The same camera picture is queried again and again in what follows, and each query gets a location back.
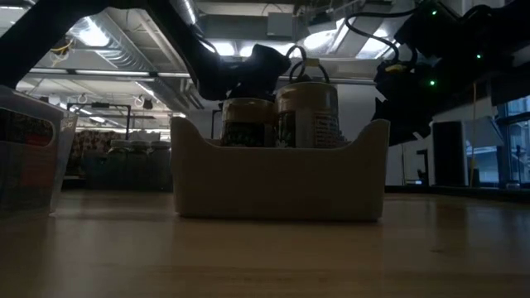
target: ceiling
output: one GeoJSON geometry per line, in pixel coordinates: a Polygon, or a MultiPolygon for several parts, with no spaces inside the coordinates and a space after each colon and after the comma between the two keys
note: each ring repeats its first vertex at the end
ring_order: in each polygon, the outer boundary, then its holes
{"type": "MultiPolygon", "coordinates": [[[[8,30],[25,12],[19,7],[2,7],[0,0],[0,35],[8,30]]],[[[194,14],[188,16],[198,21],[206,39],[214,45],[220,42],[229,43],[234,48],[234,55],[244,54],[244,48],[255,43],[287,49],[298,43],[306,46],[309,56],[319,57],[330,76],[336,78],[372,78],[377,61],[386,54],[384,46],[367,38],[357,36],[343,25],[345,13],[362,9],[371,12],[400,12],[412,8],[413,0],[397,1],[333,1],[334,11],[329,15],[330,24],[337,26],[324,34],[325,42],[314,46],[307,41],[310,35],[308,21],[316,12],[330,8],[329,1],[287,1],[275,0],[270,3],[263,0],[201,1],[170,0],[174,7],[185,7],[194,14]],[[291,39],[277,39],[267,36],[269,13],[283,12],[296,14],[296,29],[291,39]]],[[[391,36],[404,20],[383,20],[380,18],[360,18],[354,20],[361,30],[391,36]]],[[[159,72],[187,72],[180,56],[169,46],[166,38],[158,31],[154,21],[143,10],[118,10],[108,8],[88,21],[81,20],[70,30],[76,36],[70,45],[68,55],[48,53],[37,63],[36,67],[77,69],[77,70],[136,70],[159,72]],[[75,28],[96,26],[103,35],[106,47],[94,47],[82,42],[83,37],[75,28]]],[[[320,75],[318,71],[310,73],[320,75]]],[[[55,103],[108,102],[131,104],[137,116],[153,116],[153,119],[135,120],[135,127],[167,128],[168,114],[191,113],[195,110],[211,110],[217,103],[200,98],[189,79],[163,78],[156,81],[130,76],[105,77],[71,75],[71,74],[29,74],[18,86],[22,92],[34,96],[51,96],[55,103]],[[142,110],[142,99],[153,99],[153,110],[142,110]]],[[[95,123],[84,118],[81,125],[121,127],[125,124],[118,117],[120,112],[105,111],[112,121],[95,123]]]]}

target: table surface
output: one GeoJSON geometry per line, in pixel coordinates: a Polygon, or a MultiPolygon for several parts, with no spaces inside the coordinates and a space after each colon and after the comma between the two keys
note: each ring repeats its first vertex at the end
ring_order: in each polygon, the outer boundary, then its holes
{"type": "Polygon", "coordinates": [[[530,208],[387,195],[378,223],[178,219],[169,194],[66,192],[0,221],[1,297],[530,297],[530,208]]]}

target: wooden table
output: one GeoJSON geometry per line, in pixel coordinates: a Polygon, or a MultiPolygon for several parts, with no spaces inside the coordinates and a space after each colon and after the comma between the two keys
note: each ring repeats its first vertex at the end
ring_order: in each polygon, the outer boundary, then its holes
{"type": "Polygon", "coordinates": [[[0,296],[530,297],[530,209],[389,195],[379,223],[178,219],[171,195],[64,193],[0,222],[0,296]]]}

